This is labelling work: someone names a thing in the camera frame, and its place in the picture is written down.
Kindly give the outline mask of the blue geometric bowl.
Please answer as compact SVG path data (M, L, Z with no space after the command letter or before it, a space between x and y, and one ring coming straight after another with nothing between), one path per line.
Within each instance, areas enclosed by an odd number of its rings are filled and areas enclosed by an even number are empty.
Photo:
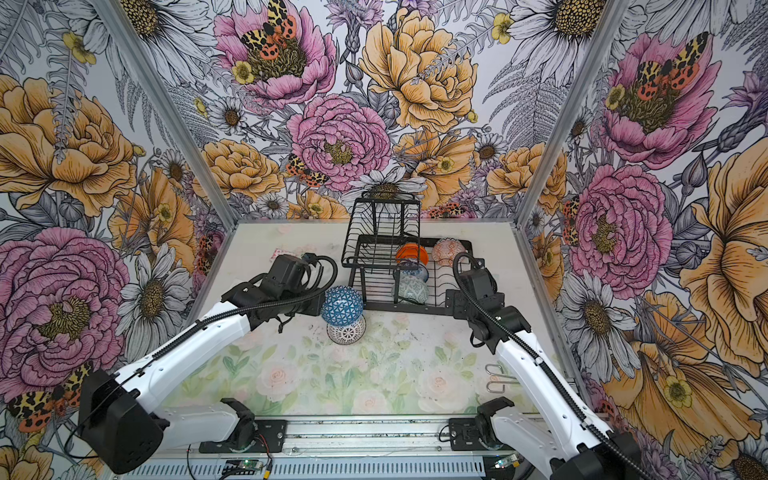
M320 316L330 326L346 327L355 323L363 310L362 295L349 286L339 285L325 292Z

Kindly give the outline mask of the blue floral bowl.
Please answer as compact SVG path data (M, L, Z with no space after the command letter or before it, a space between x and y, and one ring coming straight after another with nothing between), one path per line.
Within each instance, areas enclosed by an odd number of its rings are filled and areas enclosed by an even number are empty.
M429 280L429 271L427 267L419 261L401 262L399 269L402 275L416 278L424 283Z

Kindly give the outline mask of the black wire dish rack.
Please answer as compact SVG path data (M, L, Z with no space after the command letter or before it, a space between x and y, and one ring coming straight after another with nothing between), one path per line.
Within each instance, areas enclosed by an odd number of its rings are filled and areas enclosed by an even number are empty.
M372 311L459 316L469 306L456 283L444 238L424 236L414 195L365 194L354 201L341 257L348 286Z

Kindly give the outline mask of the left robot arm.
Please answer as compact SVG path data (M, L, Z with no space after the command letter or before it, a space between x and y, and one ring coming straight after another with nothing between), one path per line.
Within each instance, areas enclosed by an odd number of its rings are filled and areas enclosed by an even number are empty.
M325 255L281 254L266 273L222 295L207 316L114 373L96 370L81 390L75 435L113 473L129 473L156 452L195 443L246 451L258 443L254 413L234 398L179 413L165 399L194 371L233 342L276 320L317 317L338 265Z

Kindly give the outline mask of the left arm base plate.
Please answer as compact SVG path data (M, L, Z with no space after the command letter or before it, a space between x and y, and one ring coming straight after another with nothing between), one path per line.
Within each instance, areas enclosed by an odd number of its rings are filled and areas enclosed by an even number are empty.
M286 420L257 419L238 425L223 441L201 442L198 450L202 454L281 453L287 426Z

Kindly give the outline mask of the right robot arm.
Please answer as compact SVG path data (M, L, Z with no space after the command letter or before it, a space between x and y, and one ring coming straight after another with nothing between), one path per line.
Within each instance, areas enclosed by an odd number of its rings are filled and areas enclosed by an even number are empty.
M486 445L507 445L550 479L648 479L629 433L603 421L544 352L522 313L506 304L490 271L468 254L452 266L452 315L468 323L470 342L486 347L523 387L545 424L529 420L505 398L482 404L476 422Z

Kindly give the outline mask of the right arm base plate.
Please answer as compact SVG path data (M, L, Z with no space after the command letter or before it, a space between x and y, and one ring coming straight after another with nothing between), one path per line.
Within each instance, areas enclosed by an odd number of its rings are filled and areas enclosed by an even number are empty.
M498 440L485 420L475 417L450 418L448 443L452 451L501 451L510 447Z

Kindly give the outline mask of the red patterned bowl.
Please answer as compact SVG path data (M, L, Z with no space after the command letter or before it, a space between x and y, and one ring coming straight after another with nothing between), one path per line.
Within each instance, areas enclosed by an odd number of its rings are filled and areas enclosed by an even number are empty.
M464 244L456 238L441 238L432 247L432 258L440 267L451 267L455 257L461 253L466 253Z

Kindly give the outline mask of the maroon petal patterned bowl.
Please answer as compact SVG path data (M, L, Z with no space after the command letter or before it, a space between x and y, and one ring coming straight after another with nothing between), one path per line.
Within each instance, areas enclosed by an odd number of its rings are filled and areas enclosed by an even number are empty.
M329 339L338 345L351 345L362 339L366 332L367 323L364 316L345 326L328 324L326 332Z

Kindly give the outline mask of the green patterned bowl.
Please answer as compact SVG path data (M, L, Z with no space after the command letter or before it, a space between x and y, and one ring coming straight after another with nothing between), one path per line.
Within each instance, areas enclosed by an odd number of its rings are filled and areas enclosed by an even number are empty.
M429 286L415 276L401 275L393 294L398 302L425 305L429 299Z

